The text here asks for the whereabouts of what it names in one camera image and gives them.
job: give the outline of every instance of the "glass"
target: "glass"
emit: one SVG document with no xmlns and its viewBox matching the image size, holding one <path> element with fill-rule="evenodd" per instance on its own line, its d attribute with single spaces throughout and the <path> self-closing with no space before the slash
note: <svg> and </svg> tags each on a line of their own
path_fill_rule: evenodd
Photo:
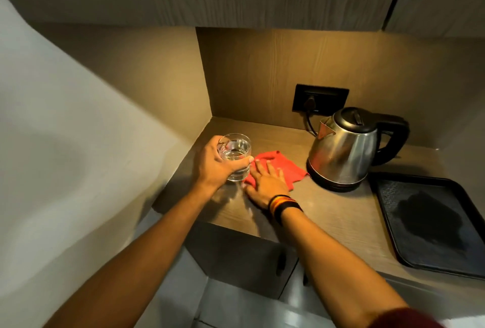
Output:
<svg viewBox="0 0 485 328">
<path fill-rule="evenodd" d="M 240 160 L 251 155 L 251 140 L 246 135 L 227 134 L 219 140 L 217 150 L 223 160 Z M 229 181 L 242 181 L 247 175 L 249 175 L 249 166 L 233 172 L 227 179 Z"/>
</svg>

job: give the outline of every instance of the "sleeve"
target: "sleeve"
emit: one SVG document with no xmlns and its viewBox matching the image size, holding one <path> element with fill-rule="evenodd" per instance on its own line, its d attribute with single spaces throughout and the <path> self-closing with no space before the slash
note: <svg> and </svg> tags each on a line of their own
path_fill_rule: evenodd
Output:
<svg viewBox="0 0 485 328">
<path fill-rule="evenodd" d="M 427 315 L 411 308 L 400 308 L 377 317 L 369 328 L 443 328 Z"/>
</svg>

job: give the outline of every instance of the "cleaning cloth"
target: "cleaning cloth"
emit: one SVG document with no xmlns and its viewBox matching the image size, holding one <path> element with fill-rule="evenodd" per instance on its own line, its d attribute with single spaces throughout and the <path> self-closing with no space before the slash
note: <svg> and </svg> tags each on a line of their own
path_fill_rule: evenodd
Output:
<svg viewBox="0 0 485 328">
<path fill-rule="evenodd" d="M 307 174 L 305 170 L 296 166 L 292 161 L 282 155 L 282 153 L 278 150 L 260 153 L 256 157 L 254 157 L 254 159 L 260 160 L 260 163 L 266 170 L 268 170 L 268 166 L 266 166 L 267 160 L 271 161 L 271 164 L 275 169 L 281 168 L 285 175 L 286 184 L 288 185 L 289 190 L 293 190 L 293 183 L 300 181 Z M 244 182 L 251 184 L 252 186 L 256 186 L 256 181 L 254 180 L 254 177 L 251 176 L 251 174 L 249 174 L 245 178 Z"/>
</svg>

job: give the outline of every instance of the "kettle base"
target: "kettle base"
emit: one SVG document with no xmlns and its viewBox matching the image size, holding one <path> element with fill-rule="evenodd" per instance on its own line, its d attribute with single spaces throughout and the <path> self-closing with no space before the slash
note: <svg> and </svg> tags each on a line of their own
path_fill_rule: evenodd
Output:
<svg viewBox="0 0 485 328">
<path fill-rule="evenodd" d="M 334 183 L 333 181 L 330 181 L 326 178 L 324 178 L 322 175 L 320 175 L 317 171 L 313 169 L 313 167 L 310 165 L 310 161 L 306 160 L 306 170 L 310 174 L 311 179 L 319 186 L 321 186 L 324 189 L 334 191 L 337 193 L 347 193 L 349 191 L 356 190 L 361 182 L 355 183 L 355 184 L 339 184 L 339 183 Z"/>
</svg>

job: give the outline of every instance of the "person's right arm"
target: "person's right arm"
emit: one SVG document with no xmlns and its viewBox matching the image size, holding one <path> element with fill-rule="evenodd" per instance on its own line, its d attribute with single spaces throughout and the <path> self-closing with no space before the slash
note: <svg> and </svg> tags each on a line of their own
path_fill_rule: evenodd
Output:
<svg viewBox="0 0 485 328">
<path fill-rule="evenodd" d="M 261 208 L 275 195 L 289 195 L 283 172 L 268 161 L 268 171 L 256 161 L 251 167 L 256 188 L 247 195 Z M 320 300 L 337 326 L 366 328 L 378 316 L 407 304 L 391 286 L 353 252 L 334 240 L 297 208 L 282 212 L 284 229 L 291 236 Z"/>
</svg>

